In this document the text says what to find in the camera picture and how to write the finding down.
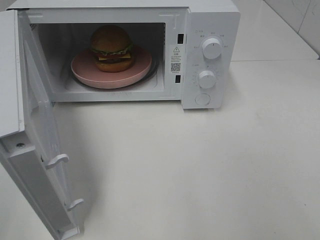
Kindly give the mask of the white microwave door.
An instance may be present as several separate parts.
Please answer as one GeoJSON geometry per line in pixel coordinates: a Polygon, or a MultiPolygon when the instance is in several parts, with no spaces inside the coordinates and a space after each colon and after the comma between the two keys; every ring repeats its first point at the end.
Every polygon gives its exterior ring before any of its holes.
{"type": "Polygon", "coordinates": [[[0,162],[55,240],[80,232],[37,27],[24,10],[0,14],[0,162]]]}

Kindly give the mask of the white warning label sticker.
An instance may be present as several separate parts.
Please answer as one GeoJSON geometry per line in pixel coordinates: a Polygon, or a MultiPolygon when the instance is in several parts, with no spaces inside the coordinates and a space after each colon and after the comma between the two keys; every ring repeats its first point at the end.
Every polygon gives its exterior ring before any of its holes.
{"type": "Polygon", "coordinates": [[[181,46],[170,45],[170,72],[174,74],[181,73],[182,61],[183,61],[183,50],[181,46]]]}

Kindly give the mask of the pink round plate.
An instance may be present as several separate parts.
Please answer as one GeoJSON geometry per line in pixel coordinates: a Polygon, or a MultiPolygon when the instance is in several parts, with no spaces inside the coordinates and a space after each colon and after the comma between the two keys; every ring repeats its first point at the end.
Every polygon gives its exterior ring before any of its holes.
{"type": "Polygon", "coordinates": [[[136,46],[132,50],[133,63],[119,72],[104,72],[98,69],[92,52],[88,49],[76,55],[71,62],[74,76],[83,84],[98,89],[118,89],[132,85],[144,78],[152,65],[151,54],[136,46]]]}

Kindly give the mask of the white microwave oven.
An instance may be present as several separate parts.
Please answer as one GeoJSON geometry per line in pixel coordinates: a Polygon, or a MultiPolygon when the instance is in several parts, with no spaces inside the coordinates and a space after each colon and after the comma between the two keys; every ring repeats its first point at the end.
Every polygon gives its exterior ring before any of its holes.
{"type": "Polygon", "coordinates": [[[8,10],[26,11],[47,63],[44,86],[51,102],[119,102],[180,100],[185,109],[218,108],[222,104],[240,21],[230,0],[17,0],[8,10]],[[74,76],[74,57],[90,45],[100,26],[124,28],[133,43],[149,51],[158,64],[153,76],[117,89],[85,86],[74,76]],[[221,55],[207,59],[202,43],[217,37],[221,55]],[[170,70],[170,45],[182,47],[181,73],[170,70]],[[199,86],[199,73],[212,71],[214,87],[199,86]],[[210,95],[206,106],[199,94],[210,95]]]}

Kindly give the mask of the round white door button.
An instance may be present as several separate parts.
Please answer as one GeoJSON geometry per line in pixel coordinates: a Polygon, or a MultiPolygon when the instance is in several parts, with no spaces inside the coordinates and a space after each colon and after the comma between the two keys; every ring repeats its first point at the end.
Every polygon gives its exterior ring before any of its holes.
{"type": "Polygon", "coordinates": [[[207,106],[211,101],[211,97],[207,93],[201,93],[195,97],[195,103],[199,106],[207,106]]]}

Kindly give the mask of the burger with lettuce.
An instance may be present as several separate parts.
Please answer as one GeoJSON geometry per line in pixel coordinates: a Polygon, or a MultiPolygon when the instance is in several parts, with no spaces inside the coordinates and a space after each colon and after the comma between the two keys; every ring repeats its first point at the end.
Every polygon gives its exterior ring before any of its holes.
{"type": "Polygon", "coordinates": [[[90,51],[96,67],[103,72],[117,73],[131,67],[134,44],[128,33],[117,25],[103,25],[90,38],[90,51]]]}

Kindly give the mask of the upper white power knob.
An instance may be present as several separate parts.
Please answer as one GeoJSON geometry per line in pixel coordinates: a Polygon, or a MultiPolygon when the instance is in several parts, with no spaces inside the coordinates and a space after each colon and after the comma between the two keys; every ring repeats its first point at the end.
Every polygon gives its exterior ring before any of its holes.
{"type": "Polygon", "coordinates": [[[201,44],[203,56],[206,59],[213,60],[222,54],[222,43],[217,37],[209,37],[201,44]]]}

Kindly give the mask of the lower white timer knob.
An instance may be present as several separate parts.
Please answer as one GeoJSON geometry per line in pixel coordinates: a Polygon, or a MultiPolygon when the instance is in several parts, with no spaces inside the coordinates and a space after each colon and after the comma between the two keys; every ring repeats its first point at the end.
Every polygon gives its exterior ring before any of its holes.
{"type": "Polygon", "coordinates": [[[216,75],[210,70],[201,71],[198,74],[198,83],[202,89],[211,89],[217,82],[216,75]]]}

